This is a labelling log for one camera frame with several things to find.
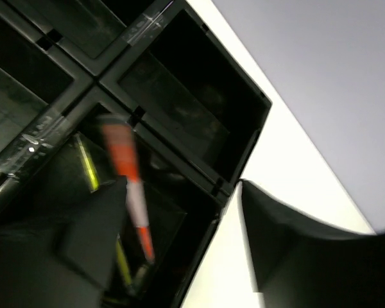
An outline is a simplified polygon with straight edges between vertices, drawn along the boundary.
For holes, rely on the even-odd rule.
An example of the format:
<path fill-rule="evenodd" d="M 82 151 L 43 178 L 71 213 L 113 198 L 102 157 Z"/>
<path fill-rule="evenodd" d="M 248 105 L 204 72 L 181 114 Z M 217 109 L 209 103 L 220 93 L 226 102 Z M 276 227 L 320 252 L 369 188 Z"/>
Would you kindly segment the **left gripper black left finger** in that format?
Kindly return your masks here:
<path fill-rule="evenodd" d="M 125 177 L 70 209 L 0 228 L 0 307 L 100 307 L 126 215 Z"/>

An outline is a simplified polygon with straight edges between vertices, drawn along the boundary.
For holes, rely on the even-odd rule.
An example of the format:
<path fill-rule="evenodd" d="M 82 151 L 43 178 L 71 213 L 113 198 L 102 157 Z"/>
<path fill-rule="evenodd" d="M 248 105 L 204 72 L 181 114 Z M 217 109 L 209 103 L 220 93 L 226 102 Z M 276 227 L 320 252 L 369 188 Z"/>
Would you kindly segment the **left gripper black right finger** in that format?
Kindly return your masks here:
<path fill-rule="evenodd" d="M 266 307 L 385 307 L 385 233 L 332 227 L 247 180 L 241 205 Z"/>

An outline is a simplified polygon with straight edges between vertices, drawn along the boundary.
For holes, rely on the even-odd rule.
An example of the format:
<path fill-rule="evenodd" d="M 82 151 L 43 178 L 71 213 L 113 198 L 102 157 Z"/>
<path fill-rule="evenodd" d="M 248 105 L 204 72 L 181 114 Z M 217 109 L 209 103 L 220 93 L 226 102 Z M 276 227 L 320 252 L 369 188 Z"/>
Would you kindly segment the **thin yellow highlighter pen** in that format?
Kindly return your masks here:
<path fill-rule="evenodd" d="M 74 142 L 80 153 L 80 160 L 85 173 L 87 184 L 89 186 L 89 190 L 93 193 L 94 191 L 97 191 L 100 187 L 100 181 L 98 178 L 96 167 L 94 165 L 90 152 L 87 149 L 79 133 L 76 133 L 74 135 Z M 123 287 L 126 289 L 126 292 L 129 295 L 134 295 L 135 289 L 133 279 L 130 273 L 130 267 L 128 265 L 125 250 L 121 242 L 120 234 L 117 234 L 115 240 L 115 261 Z"/>

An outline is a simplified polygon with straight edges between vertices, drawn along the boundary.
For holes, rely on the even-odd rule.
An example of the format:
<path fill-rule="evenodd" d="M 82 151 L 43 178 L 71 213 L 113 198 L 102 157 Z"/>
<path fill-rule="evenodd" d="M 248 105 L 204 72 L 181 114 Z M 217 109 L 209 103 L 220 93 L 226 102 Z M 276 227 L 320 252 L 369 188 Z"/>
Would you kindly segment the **thin orange highlighter pen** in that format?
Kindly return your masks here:
<path fill-rule="evenodd" d="M 153 264 L 155 252 L 132 127 L 117 114 L 103 114 L 99 116 L 99 121 L 115 171 L 119 176 L 126 177 L 127 180 L 126 205 L 137 231 L 144 257 L 147 262 Z"/>

